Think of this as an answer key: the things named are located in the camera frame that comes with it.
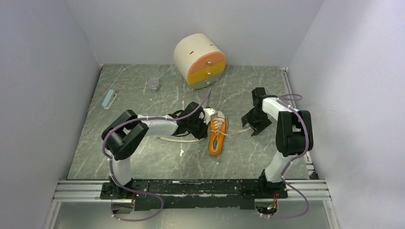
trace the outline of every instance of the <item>blue block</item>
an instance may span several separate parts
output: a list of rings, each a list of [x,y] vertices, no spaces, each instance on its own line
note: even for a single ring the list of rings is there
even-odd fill
[[[106,97],[104,98],[103,103],[101,104],[105,109],[110,108],[112,102],[116,97],[115,91],[113,89],[108,90]]]

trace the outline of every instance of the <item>shoe sole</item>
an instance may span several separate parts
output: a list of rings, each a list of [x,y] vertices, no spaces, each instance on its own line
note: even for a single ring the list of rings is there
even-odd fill
[[[226,133],[226,130],[228,129],[228,119],[226,118],[225,114],[224,114],[224,116],[225,116],[225,120],[226,120],[226,126],[225,126],[225,133]],[[210,156],[212,156],[212,157],[218,157],[219,155],[221,155],[221,153],[222,153],[222,149],[221,149],[221,152],[218,155],[214,156],[214,155],[210,154],[210,150],[208,150],[208,154]]]

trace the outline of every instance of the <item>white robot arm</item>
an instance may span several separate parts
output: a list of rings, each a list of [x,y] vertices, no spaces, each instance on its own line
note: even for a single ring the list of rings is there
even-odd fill
[[[216,116],[217,111],[212,108],[201,108],[188,118],[179,121],[168,121],[167,119],[185,116],[198,106],[197,103],[190,103],[186,109],[162,116],[162,119],[148,119],[138,121],[118,129],[107,140],[107,149],[113,157],[112,166],[114,176],[117,181],[126,185],[131,182],[130,160],[142,139],[151,135],[181,135],[184,133],[192,134],[195,138],[201,139],[207,137],[209,123]],[[135,119],[147,118],[143,115],[137,115],[132,110],[126,110],[118,117],[102,134],[104,140],[107,133],[119,124]]]
[[[266,95],[263,87],[252,91],[255,106],[242,117],[242,125],[249,124],[254,130],[252,136],[259,134],[271,124],[268,116],[277,121],[276,146],[277,152],[270,165],[263,171],[262,176],[270,183],[281,182],[285,164],[293,157],[301,154],[305,148],[305,135],[302,126],[290,109],[281,105],[275,95]],[[309,149],[313,147],[311,116],[309,111],[294,109],[303,119],[309,134]]]

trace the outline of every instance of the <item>orange shoe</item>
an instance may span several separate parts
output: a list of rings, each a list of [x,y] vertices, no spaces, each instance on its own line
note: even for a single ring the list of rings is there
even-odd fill
[[[226,132],[227,121],[224,113],[218,111],[217,117],[211,120],[210,124],[210,146],[208,147],[208,153],[211,156],[219,156],[222,151],[222,145],[224,144],[225,135],[221,134]]]

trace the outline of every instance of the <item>marble floor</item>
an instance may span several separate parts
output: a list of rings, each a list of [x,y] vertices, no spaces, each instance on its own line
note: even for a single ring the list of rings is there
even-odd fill
[[[151,91],[146,81],[159,78],[161,88]],[[286,94],[285,81],[279,68],[226,66],[216,83],[195,92],[173,65],[104,65],[68,179],[107,179],[107,158],[101,153],[101,133],[123,111],[139,115],[161,116],[183,109],[188,103],[199,103],[212,89],[210,107],[223,111],[228,119],[227,132],[242,130],[241,117],[251,108],[251,91],[265,87],[267,94]],[[117,92],[110,109],[102,102],[109,89]],[[131,157],[135,179],[220,179],[257,178],[276,153],[276,125],[251,137],[252,130],[226,137],[219,157],[208,155],[208,140],[196,143],[173,143],[149,136],[143,139]],[[308,178],[304,159],[289,169],[287,179]]]

